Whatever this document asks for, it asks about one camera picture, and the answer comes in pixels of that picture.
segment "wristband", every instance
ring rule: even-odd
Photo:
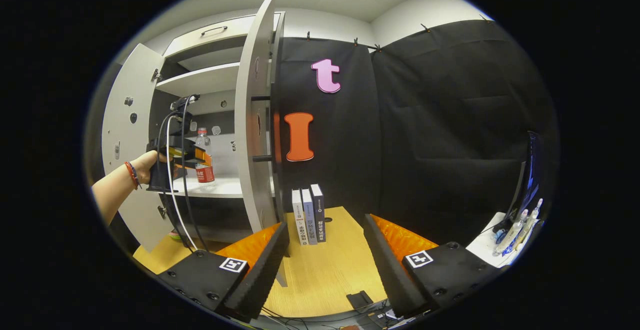
[[[142,188],[142,186],[140,185],[140,182],[138,181],[138,174],[135,171],[136,169],[133,167],[133,165],[129,161],[125,161],[124,164],[126,165],[126,168],[129,170],[128,173],[131,176],[131,180],[133,180],[133,188],[136,190],[138,189],[138,186]]]

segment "red bottle label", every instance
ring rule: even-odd
[[[198,182],[211,182],[215,179],[213,176],[213,168],[210,166],[197,168],[196,175],[198,175]]]

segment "bottle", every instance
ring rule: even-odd
[[[205,146],[208,147],[208,145],[211,145],[211,139],[207,136],[206,133],[206,127],[198,127],[198,137],[196,138],[197,147],[205,148]]]
[[[211,139],[207,136],[207,128],[206,127],[198,127],[198,137],[196,138],[196,146],[205,150],[204,157],[206,158],[205,163],[196,164],[196,175],[198,176],[198,182],[208,182],[212,185],[215,177],[213,175],[213,164],[211,161],[211,156],[208,154],[211,145]],[[204,190],[212,189],[212,186],[206,186]]]
[[[531,211],[531,216],[526,218],[527,221],[524,223],[524,227],[522,227],[522,231],[516,237],[516,241],[514,241],[513,243],[514,249],[518,248],[518,245],[522,242],[522,240],[524,240],[525,236],[531,231],[531,227],[533,227],[533,225],[535,224],[536,222],[535,220],[537,219],[538,214],[540,214],[540,205],[542,205],[542,198],[540,198],[540,200],[537,203],[538,204],[535,207],[535,209]]]
[[[514,223],[512,228],[509,230],[509,232],[507,232],[507,235],[505,236],[505,238],[502,239],[502,241],[498,244],[498,246],[496,246],[495,250],[493,251],[494,256],[498,256],[502,254],[502,252],[506,250],[507,246],[509,246],[512,243],[512,241],[516,238],[516,236],[520,233],[520,230],[522,230],[522,225],[528,213],[529,211],[527,209],[522,211],[522,214],[520,216],[521,218],[518,221],[516,221],[516,223]]]

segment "white cable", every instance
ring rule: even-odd
[[[184,233],[187,234],[187,237],[189,238],[189,241],[191,241],[191,244],[193,245],[193,247],[198,250],[198,247],[196,247],[196,244],[194,243],[193,239],[191,238],[191,236],[189,236],[189,232],[187,232],[187,228],[185,227],[184,222],[182,221],[183,218],[182,216],[180,216],[180,210],[178,210],[178,201],[176,201],[176,194],[174,194],[174,175],[171,172],[171,166],[169,165],[169,127],[171,127],[171,119],[174,118],[175,116],[171,116],[169,117],[169,121],[167,121],[166,124],[166,170],[167,173],[169,173],[169,188],[171,189],[171,197],[173,197],[173,203],[175,205],[175,210],[176,213],[178,214],[178,219],[180,220],[180,224],[182,225],[183,229],[185,230]]]

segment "drawer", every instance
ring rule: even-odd
[[[183,61],[187,58],[217,50],[242,47],[249,29],[256,18],[255,15],[235,18],[217,24],[211,24],[190,33],[174,38],[164,52],[165,58],[173,61]],[[280,14],[273,16],[273,30],[275,31]]]

